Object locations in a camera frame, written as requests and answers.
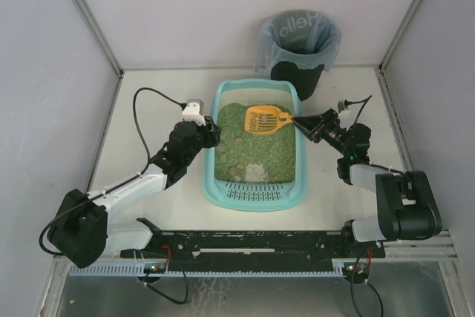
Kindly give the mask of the orange litter scoop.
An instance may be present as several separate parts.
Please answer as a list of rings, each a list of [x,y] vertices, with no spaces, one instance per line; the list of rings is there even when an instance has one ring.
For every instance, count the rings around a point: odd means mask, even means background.
[[[244,130],[249,134],[270,135],[292,123],[293,115],[274,105],[254,105],[246,110]]]

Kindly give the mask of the teal cat litter box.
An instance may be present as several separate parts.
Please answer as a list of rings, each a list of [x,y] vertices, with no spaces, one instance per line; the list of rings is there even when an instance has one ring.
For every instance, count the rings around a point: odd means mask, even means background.
[[[226,105],[238,103],[276,105],[290,114],[302,114],[301,100],[289,82],[270,79],[227,80],[217,89],[211,115],[217,123],[219,111]],[[289,183],[236,183],[214,177],[215,148],[205,152],[203,191],[216,206],[248,212],[271,212],[291,209],[304,199],[308,187],[307,153],[303,135],[295,129],[295,179]]]

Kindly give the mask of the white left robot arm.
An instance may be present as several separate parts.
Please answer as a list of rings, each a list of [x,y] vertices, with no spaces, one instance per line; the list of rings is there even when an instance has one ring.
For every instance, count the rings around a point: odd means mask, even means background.
[[[54,255],[67,257],[79,268],[90,266],[106,252],[144,248],[154,234],[153,224],[142,218],[130,225],[115,224],[113,218],[177,183],[201,150],[218,145],[220,133],[209,116],[203,125],[179,122],[143,171],[111,188],[69,191],[39,240],[49,241],[55,247]]]

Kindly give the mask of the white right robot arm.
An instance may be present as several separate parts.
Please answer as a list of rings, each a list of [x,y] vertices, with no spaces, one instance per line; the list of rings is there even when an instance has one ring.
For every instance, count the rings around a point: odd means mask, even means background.
[[[370,162],[371,130],[354,122],[342,128],[332,109],[311,116],[292,116],[272,105],[255,105],[246,111],[243,127],[249,134],[270,135],[293,124],[309,141],[324,141],[341,154],[337,161],[340,179],[376,195],[377,214],[350,220],[350,236],[359,243],[371,241],[423,241],[438,235],[442,219],[427,175],[423,171],[402,172]],[[215,205],[250,212],[289,209],[301,200],[297,185],[218,183],[210,154],[205,159],[203,191]]]

